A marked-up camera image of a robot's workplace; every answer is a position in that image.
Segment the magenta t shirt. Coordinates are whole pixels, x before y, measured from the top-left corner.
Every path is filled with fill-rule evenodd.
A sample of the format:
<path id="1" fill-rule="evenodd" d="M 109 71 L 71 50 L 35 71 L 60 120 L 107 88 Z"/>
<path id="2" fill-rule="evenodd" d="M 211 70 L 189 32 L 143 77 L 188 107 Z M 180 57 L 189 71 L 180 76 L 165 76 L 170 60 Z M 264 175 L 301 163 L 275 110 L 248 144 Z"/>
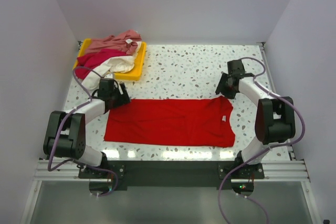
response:
<path id="1" fill-rule="evenodd" d="M 116 49 L 102 49 L 99 52 L 85 54 L 77 58 L 78 61 L 77 66 L 80 68 L 75 70 L 75 74 L 78 79 L 83 80 L 89 74 L 90 71 L 82 67 L 94 69 L 100 66 L 104 61 L 110 58 L 120 56 L 127 56 L 127 55 L 124 52 Z"/>

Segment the white t shirt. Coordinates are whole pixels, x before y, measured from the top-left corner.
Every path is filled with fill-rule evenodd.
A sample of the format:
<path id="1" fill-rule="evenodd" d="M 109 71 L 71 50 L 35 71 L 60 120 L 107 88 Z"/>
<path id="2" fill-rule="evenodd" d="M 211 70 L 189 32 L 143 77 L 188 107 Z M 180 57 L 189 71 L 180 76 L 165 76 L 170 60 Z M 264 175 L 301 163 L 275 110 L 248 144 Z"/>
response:
<path id="1" fill-rule="evenodd" d="M 88 69 L 90 72 L 82 80 L 81 84 L 86 89 L 93 90 L 98 86 L 101 77 L 104 77 L 109 73 L 126 73 L 131 71 L 134 67 L 134 61 L 135 56 L 120 56 L 110 58 L 94 69 L 85 67 L 84 69 Z"/>

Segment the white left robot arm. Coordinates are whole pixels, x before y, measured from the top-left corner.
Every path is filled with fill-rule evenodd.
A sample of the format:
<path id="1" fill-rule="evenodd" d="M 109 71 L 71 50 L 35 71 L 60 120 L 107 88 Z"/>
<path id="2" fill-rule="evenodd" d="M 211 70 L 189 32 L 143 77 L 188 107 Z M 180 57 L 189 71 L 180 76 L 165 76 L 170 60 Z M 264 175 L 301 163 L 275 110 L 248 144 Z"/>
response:
<path id="1" fill-rule="evenodd" d="M 90 166 L 97 178 L 108 174 L 106 155 L 86 144 L 86 125 L 112 109 L 131 102 L 126 86 L 115 79 L 101 79 L 98 89 L 88 100 L 67 111 L 50 114 L 43 151 L 49 156 L 48 170 L 56 170 L 66 162 L 78 162 Z"/>

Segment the red t shirt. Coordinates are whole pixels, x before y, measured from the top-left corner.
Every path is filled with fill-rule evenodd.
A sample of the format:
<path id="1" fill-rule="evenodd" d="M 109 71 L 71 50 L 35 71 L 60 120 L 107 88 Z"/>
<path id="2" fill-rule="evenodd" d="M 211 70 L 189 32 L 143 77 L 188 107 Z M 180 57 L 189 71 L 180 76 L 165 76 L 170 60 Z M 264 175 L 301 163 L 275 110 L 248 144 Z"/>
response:
<path id="1" fill-rule="evenodd" d="M 104 140 L 167 146 L 232 147 L 232 104 L 225 97 L 201 100 L 133 99 L 110 111 Z"/>

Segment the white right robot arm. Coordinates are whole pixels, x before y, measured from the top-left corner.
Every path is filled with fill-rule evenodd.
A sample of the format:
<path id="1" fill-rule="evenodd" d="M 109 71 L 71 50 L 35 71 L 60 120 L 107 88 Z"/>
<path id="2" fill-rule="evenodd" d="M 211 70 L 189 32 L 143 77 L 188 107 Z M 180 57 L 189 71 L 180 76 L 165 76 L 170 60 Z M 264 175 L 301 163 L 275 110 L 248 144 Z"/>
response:
<path id="1" fill-rule="evenodd" d="M 245 70 L 243 60 L 241 58 L 227 63 L 228 73 L 222 74 L 215 91 L 231 100 L 241 93 L 257 107 L 255 137 L 235 158 L 234 173 L 239 178 L 250 175 L 252 165 L 259 164 L 267 152 L 296 134 L 292 98 L 281 97 L 257 82 L 257 77 L 266 72 L 261 61 L 257 60 L 262 66 L 262 72 L 253 74 Z"/>

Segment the yellow plastic tray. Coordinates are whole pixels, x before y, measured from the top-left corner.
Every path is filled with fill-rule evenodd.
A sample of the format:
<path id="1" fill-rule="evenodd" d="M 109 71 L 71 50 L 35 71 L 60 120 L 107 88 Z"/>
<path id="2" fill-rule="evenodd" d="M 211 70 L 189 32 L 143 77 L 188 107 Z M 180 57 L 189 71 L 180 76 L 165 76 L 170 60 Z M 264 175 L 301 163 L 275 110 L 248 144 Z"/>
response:
<path id="1" fill-rule="evenodd" d="M 86 49 L 91 44 L 91 38 L 86 38 L 80 45 L 77 57 L 82 57 Z M 114 76 L 118 80 L 138 81 L 142 75 L 143 63 L 146 53 L 146 42 L 142 42 L 134 61 L 134 67 L 126 73 L 115 73 Z"/>

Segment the aluminium table edge rail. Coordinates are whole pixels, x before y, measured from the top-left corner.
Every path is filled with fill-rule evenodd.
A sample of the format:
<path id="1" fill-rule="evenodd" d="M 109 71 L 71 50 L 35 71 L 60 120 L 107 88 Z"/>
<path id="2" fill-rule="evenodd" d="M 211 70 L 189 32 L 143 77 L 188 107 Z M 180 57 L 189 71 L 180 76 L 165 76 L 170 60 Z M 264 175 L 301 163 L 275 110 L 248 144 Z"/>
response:
<path id="1" fill-rule="evenodd" d="M 272 121 L 271 123 L 267 123 L 266 126 L 263 126 L 262 129 L 267 133 L 266 136 L 269 138 L 269 140 L 267 141 L 268 143 L 274 141 L 276 136 L 287 137 L 285 141 L 282 141 L 279 144 L 272 143 L 272 147 L 276 148 L 285 146 L 289 149 L 292 149 L 292 146 L 294 144 L 298 143 L 300 140 L 303 139 L 306 131 L 305 122 L 300 112 L 292 104 L 292 101 L 286 97 L 282 98 L 276 93 L 273 78 L 271 76 L 269 65 L 267 62 L 265 44 L 263 42 L 259 43 L 259 49 L 264 61 L 262 65 L 265 68 L 265 71 L 270 81 L 270 88 L 266 92 L 273 98 L 272 102 L 264 103 L 265 105 L 262 107 L 262 110 L 260 112 L 260 114 L 264 116 L 264 121 L 266 121 L 267 119 L 270 119 Z M 301 123 L 301 133 L 296 140 L 293 140 L 292 138 L 296 133 L 296 115 L 298 116 Z"/>

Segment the dusty pink t shirt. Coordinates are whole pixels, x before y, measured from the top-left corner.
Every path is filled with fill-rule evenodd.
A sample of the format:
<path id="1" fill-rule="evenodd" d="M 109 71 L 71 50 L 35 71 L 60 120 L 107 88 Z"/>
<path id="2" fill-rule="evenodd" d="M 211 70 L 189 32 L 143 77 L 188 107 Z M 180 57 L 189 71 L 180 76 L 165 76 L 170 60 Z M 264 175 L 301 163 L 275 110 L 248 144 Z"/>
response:
<path id="1" fill-rule="evenodd" d="M 132 55 L 142 43 L 142 37 L 135 30 L 127 30 L 117 36 L 110 35 L 106 38 L 91 39 L 90 45 L 86 48 L 85 54 L 100 52 L 103 49 L 114 49 Z"/>

